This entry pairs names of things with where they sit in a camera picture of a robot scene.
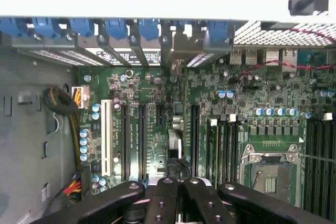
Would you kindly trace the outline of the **thin metal locking lever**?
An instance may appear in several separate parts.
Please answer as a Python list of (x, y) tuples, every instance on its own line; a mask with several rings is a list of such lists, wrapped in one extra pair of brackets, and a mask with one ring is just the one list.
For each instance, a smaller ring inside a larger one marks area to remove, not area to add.
[(317, 159), (317, 160), (320, 160), (320, 161), (336, 163), (336, 159), (331, 159), (331, 158), (317, 157), (317, 156), (312, 156), (312, 155), (307, 155), (307, 154), (300, 154), (300, 156), (310, 158), (310, 159)]

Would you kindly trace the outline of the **long black expansion slot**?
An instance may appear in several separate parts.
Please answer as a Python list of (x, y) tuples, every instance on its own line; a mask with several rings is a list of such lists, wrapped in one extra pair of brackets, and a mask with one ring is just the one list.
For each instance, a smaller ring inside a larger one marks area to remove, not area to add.
[(193, 177), (198, 176), (199, 107), (199, 105), (191, 106), (191, 162)]
[(139, 121), (138, 121), (138, 140), (139, 140), (139, 180), (146, 180), (146, 134), (147, 134), (147, 119), (146, 105), (139, 105)]
[(121, 106), (121, 137), (122, 137), (122, 179), (130, 177), (130, 118), (129, 106)]

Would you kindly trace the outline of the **green motherboard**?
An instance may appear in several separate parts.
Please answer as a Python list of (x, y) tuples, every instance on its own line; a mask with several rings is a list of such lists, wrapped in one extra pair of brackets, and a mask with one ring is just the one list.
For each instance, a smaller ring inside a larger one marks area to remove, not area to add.
[[(317, 156), (317, 124), (334, 121), (334, 159), (336, 159), (336, 66), (296, 66), (296, 72), (282, 72), (267, 66), (247, 70), (231, 69), (222, 60), (206, 68), (188, 69), (191, 95), (188, 100), (200, 105), (199, 176), (208, 179), (208, 120), (217, 119), (217, 186), (220, 186), (221, 124), (227, 126), (227, 177), (229, 180), (229, 115), (236, 114), (237, 128), (245, 128), (244, 144), (258, 151), (283, 151), (299, 145), (306, 154), (307, 124), (314, 120), (313, 156)], [(122, 179), (121, 106), (129, 106), (130, 177), (145, 185), (150, 179), (174, 176), (178, 179), (176, 158), (169, 157), (167, 130), (171, 126), (172, 93), (169, 73), (161, 68), (87, 68), (80, 72), (82, 86), (90, 90), (89, 108), (80, 113), (80, 159), (91, 168), (90, 194), (95, 195), (125, 181)], [(101, 100), (112, 101), (113, 167), (102, 176)], [(146, 180), (139, 180), (139, 105), (147, 113)], [(156, 105), (164, 105), (164, 125), (156, 125)], [(306, 208), (306, 157), (301, 157), (301, 203)], [(316, 162), (313, 159), (312, 210), (318, 214)], [(336, 208), (336, 163), (333, 165), (333, 210)]]

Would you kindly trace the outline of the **rear port block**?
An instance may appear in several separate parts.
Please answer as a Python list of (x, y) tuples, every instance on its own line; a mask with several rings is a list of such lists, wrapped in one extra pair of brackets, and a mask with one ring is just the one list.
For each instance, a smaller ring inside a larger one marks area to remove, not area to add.
[(293, 48), (235, 48), (229, 56), (229, 67), (247, 70), (256, 65), (282, 72), (296, 72), (298, 51)]

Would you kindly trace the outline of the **white PCI expansion slot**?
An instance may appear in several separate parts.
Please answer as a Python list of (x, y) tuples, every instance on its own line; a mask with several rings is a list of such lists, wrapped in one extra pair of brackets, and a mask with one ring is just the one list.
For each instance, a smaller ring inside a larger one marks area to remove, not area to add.
[(112, 125), (112, 101), (101, 100), (101, 160), (102, 176), (110, 176), (113, 167), (113, 125)]

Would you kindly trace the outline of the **perforated metal slot cover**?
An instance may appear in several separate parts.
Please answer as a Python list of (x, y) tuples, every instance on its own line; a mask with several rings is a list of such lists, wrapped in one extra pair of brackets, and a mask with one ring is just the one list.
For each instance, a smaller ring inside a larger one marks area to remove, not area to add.
[(60, 50), (59, 52), (63, 55), (73, 57), (75, 59), (91, 64), (93, 66), (105, 66), (106, 65), (102, 59), (100, 59), (99, 57), (93, 54), (82, 54), (80, 52), (73, 51), (73, 50)]
[(57, 54), (54, 54), (54, 53), (51, 53), (51, 52), (48, 52), (48, 51), (45, 51), (45, 50), (33, 50), (33, 51), (30, 51), (30, 52), (33, 53), (33, 54), (36, 54), (36, 55), (47, 57), (47, 58), (50, 58), (50, 59), (53, 59), (53, 60), (58, 60), (58, 61), (68, 63), (68, 64), (71, 64), (71, 65), (75, 65), (75, 66), (82, 66), (83, 65), (80, 62), (68, 59), (66, 57), (63, 57), (63, 56), (60, 56), (60, 55), (57, 55)]

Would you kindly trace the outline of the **CPU socket with metal frame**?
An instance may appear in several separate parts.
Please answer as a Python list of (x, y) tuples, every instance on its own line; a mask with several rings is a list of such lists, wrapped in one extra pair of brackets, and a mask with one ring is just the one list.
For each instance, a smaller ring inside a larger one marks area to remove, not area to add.
[(301, 203), (301, 157), (299, 145), (283, 151), (258, 151), (251, 143), (242, 146), (238, 182), (297, 207)]

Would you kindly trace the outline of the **short black expansion slot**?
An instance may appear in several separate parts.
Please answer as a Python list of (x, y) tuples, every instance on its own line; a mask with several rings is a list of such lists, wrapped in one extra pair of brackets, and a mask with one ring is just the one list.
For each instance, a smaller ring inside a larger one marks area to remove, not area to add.
[(156, 105), (156, 125), (163, 126), (164, 125), (164, 105), (157, 104)]

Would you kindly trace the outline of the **black service label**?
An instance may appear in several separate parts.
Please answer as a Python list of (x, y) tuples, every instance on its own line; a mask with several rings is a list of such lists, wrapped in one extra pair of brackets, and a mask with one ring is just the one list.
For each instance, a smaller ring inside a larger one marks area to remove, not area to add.
[[(110, 55), (109, 53), (107, 53), (101, 48), (86, 48), (86, 50), (97, 55), (98, 57), (102, 58), (103, 60), (113, 65), (116, 65), (116, 66), (122, 65), (120, 60)], [(142, 50), (150, 66), (159, 66), (161, 64), (161, 50), (160, 49), (144, 48)], [(130, 48), (116, 48), (115, 51), (122, 58), (128, 61), (131, 65), (134, 65), (134, 66), (140, 65), (140, 61), (138, 60), (135, 52), (132, 51)]]

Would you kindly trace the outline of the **grey metal PC case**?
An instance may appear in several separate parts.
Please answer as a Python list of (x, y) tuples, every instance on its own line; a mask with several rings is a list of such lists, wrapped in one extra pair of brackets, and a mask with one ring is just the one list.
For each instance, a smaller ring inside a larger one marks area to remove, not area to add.
[[(170, 75), (168, 58), (173, 52), (176, 20), (149, 18), (159, 20), (159, 37), (146, 41), (139, 34), (139, 19), (126, 19), (128, 36), (121, 40), (106, 33), (102, 18), (90, 18), (95, 24), (92, 37), (74, 32), (69, 22), (71, 18), (51, 18), (52, 38), (38, 34), (31, 18), (14, 19), (22, 33), (20, 37), (0, 31), (0, 224), (76, 224), (82, 213), (81, 203), (97, 194), (88, 191), (91, 168), (80, 159), (83, 109), (72, 100), (71, 88), (81, 86), (80, 72), (87, 68), (161, 68)], [(201, 39), (197, 43), (201, 52), (189, 63), (188, 69), (206, 68), (220, 60), (229, 65), (229, 56), (235, 48), (293, 48), (298, 51), (297, 65), (336, 66), (336, 24), (229, 21), (235, 25), (232, 50), (213, 51), (208, 47), (207, 24), (213, 20), (191, 21), (192, 36)], [(93, 66), (59, 52), (73, 50), (93, 54), (86, 48), (101, 48), (122, 65), (100, 58), (106, 65)], [(116, 48), (130, 48), (140, 65), (131, 65)], [(144, 48), (161, 50), (159, 66), (148, 64)], [(83, 65), (36, 55), (30, 52), (33, 50), (45, 50)], [(217, 195), (218, 188), (206, 178), (164, 176), (150, 179), (148, 185), (137, 180), (119, 184), (133, 181), (148, 188), (155, 187), (161, 178), (176, 179), (179, 184), (175, 224), (203, 224), (184, 181), (199, 178), (212, 195)], [(236, 224), (256, 224), (252, 214), (225, 201), (223, 204)]]

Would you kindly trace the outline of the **white power connector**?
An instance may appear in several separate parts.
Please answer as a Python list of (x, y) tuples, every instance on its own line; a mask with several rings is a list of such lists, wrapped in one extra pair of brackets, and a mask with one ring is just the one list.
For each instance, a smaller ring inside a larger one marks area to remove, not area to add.
[(88, 86), (72, 87), (71, 97), (79, 109), (89, 108), (90, 90)]

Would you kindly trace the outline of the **black table clamp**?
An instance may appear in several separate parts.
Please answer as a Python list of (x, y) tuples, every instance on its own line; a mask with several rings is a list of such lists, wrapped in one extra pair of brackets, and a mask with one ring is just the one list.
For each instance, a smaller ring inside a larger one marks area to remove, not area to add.
[(289, 0), (288, 11), (291, 16), (310, 16), (314, 12), (329, 10), (329, 0)]

